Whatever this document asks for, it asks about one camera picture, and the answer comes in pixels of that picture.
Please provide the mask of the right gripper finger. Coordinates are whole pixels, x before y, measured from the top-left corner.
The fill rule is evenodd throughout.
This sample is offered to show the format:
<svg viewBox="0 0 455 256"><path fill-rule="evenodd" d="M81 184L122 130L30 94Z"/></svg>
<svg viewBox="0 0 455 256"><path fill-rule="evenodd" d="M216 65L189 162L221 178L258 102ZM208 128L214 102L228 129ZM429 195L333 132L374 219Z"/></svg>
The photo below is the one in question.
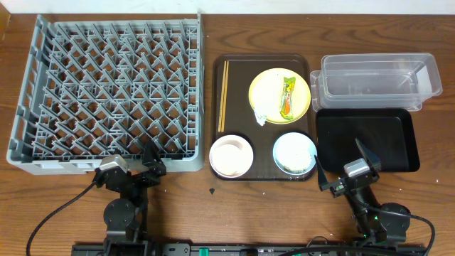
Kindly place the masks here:
<svg viewBox="0 0 455 256"><path fill-rule="evenodd" d="M365 159L370 167L370 170L373 172L379 172L382 170L382 163L380 158L369 150L364 143L362 143L359 139L355 140L358 150L361 154L361 158Z"/></svg>
<svg viewBox="0 0 455 256"><path fill-rule="evenodd" d="M330 188L330 184L326 178L325 171L319 161L317 155L314 156L317 167L318 187L320 191L325 191Z"/></svg>

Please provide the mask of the light blue bowl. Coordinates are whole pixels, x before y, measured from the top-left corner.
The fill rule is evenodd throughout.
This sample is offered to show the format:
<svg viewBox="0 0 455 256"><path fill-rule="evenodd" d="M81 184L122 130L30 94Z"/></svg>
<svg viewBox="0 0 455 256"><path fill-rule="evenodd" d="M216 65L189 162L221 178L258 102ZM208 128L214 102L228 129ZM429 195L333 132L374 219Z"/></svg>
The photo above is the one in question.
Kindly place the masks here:
<svg viewBox="0 0 455 256"><path fill-rule="evenodd" d="M305 134L289 132L274 143L272 156L278 168L292 176L304 176L316 165L316 145Z"/></svg>

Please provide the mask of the white bowl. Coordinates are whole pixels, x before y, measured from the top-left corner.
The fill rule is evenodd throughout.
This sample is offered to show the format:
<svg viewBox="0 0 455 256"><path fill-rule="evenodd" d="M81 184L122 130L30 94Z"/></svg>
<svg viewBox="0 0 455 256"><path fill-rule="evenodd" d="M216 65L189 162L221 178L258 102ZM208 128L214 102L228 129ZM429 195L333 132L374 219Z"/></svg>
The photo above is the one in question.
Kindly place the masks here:
<svg viewBox="0 0 455 256"><path fill-rule="evenodd" d="M217 139L209 151L210 166L222 178L238 178L246 174L253 160L252 146L238 135L225 135Z"/></svg>

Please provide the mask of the green orange snack wrapper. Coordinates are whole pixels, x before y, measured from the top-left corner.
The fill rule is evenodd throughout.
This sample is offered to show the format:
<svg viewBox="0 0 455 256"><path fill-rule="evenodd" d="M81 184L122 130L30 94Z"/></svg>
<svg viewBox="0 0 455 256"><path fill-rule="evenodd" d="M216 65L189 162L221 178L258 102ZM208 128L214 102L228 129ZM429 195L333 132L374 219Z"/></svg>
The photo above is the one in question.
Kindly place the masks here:
<svg viewBox="0 0 455 256"><path fill-rule="evenodd" d="M291 106L291 97L294 91L295 82L296 82L295 77L283 78L282 98L279 113L282 116L282 118L286 120L291 120L294 118Z"/></svg>

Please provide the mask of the white napkin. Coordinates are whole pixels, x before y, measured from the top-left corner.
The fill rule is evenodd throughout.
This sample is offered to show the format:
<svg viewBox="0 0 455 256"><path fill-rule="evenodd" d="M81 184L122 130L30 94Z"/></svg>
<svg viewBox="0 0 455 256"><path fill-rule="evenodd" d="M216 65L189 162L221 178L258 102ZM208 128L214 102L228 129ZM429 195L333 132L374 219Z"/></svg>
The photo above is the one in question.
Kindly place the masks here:
<svg viewBox="0 0 455 256"><path fill-rule="evenodd" d="M254 108L255 118L260 126L264 126L267 121L267 105L257 104Z"/></svg>

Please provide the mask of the yellow plate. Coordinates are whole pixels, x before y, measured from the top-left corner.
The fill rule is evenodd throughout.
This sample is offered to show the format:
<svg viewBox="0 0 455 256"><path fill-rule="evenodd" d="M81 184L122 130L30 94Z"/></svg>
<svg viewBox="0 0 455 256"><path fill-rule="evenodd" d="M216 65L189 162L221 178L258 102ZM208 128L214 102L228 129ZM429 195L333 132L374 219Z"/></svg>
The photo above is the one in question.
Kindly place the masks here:
<svg viewBox="0 0 455 256"><path fill-rule="evenodd" d="M295 77L295 87L291 97L294 118L286 120L279 113L282 98L283 78ZM248 100L254 111L255 105L267 105L267 122L290 124L303 117L311 104L311 93L306 81L298 73L286 68L271 68L261 72L250 84Z"/></svg>

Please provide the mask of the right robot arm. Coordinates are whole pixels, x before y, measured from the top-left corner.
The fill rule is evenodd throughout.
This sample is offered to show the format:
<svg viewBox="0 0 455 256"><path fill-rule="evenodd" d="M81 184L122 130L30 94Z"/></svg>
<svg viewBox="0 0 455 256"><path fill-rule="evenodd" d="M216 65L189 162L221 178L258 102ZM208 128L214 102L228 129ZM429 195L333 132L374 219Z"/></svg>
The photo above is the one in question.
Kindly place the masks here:
<svg viewBox="0 0 455 256"><path fill-rule="evenodd" d="M346 198L366 245L393 247L404 243L410 227L410 211L398 203L378 203L370 185L378 181L382 162L359 139L355 142L361 157L346 164L345 174L337 181L328 181L320 161L316 160L318 186L335 198Z"/></svg>

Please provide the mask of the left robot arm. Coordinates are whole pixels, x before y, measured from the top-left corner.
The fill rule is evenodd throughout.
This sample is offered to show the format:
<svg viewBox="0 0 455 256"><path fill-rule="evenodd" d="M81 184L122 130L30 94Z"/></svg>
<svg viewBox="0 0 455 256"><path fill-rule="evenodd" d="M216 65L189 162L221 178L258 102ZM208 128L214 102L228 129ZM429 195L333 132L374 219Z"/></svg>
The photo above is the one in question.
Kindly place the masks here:
<svg viewBox="0 0 455 256"><path fill-rule="evenodd" d="M95 169L96 187L104 186L119 193L119 198L109 203L104 211L107 240L111 243L136 243L147 237L147 189L159 185L160 178L166 175L166 166L154 142L146 143L142 165L146 167L145 171L132 174L126 160L115 154L103 158Z"/></svg>

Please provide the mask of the black waste tray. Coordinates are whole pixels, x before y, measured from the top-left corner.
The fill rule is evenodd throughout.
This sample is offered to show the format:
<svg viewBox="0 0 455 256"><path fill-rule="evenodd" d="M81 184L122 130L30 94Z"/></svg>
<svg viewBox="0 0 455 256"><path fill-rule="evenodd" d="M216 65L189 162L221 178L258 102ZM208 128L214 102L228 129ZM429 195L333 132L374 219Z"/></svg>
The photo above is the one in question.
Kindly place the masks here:
<svg viewBox="0 0 455 256"><path fill-rule="evenodd" d="M322 109L316 114L318 159L331 173L361 157L356 139L376 154L383 172L420 168L411 114L404 109Z"/></svg>

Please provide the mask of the grey dishwasher rack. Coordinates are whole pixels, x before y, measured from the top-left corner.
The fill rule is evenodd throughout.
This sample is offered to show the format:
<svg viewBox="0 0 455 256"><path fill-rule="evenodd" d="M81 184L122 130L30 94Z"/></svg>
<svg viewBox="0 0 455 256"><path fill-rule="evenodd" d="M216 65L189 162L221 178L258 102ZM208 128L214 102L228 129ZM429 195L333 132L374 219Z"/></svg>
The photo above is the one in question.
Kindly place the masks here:
<svg viewBox="0 0 455 256"><path fill-rule="evenodd" d="M85 174L113 154L141 168L153 143L170 172L204 164L201 18L52 23L36 18L7 161Z"/></svg>

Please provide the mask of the clear plastic bin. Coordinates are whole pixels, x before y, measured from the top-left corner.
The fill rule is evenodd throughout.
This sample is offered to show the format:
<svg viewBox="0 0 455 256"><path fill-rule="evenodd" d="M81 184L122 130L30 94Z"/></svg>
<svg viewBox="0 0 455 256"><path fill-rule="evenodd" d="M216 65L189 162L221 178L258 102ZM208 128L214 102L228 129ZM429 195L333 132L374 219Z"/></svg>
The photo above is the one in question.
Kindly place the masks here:
<svg viewBox="0 0 455 256"><path fill-rule="evenodd" d="M321 109L403 108L419 111L443 92L430 53L326 55L310 74L311 101Z"/></svg>

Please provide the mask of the dark brown serving tray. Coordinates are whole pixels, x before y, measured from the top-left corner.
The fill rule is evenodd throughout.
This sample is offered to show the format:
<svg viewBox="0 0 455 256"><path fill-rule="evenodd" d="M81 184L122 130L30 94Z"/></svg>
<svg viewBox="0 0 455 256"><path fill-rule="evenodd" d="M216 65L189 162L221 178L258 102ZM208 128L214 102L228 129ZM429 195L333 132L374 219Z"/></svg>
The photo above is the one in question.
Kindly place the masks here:
<svg viewBox="0 0 455 256"><path fill-rule="evenodd" d="M260 126L248 100L251 82L261 72L270 68L286 68L309 81L309 64L297 54L225 54L213 64L213 98L211 116L211 142L234 134L246 139L252 146L254 159L250 169L228 181L307 181L315 169L307 174L286 174L275 164L272 149L275 141L287 132L300 132L312 141L316 140L313 110L291 124L266 124ZM225 131L218 131L223 74L227 74L227 102Z"/></svg>

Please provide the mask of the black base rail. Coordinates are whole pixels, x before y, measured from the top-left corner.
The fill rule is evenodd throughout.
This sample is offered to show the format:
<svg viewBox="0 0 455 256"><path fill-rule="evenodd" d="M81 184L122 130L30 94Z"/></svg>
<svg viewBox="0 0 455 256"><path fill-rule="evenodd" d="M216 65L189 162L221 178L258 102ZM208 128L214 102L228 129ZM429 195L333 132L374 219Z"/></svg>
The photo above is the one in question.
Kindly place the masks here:
<svg viewBox="0 0 455 256"><path fill-rule="evenodd" d="M189 245L185 243L167 243L152 245L73 245L71 256L108 256L108 255L140 255L140 256L273 256L282 255L304 247L289 246L252 246L252 245Z"/></svg>

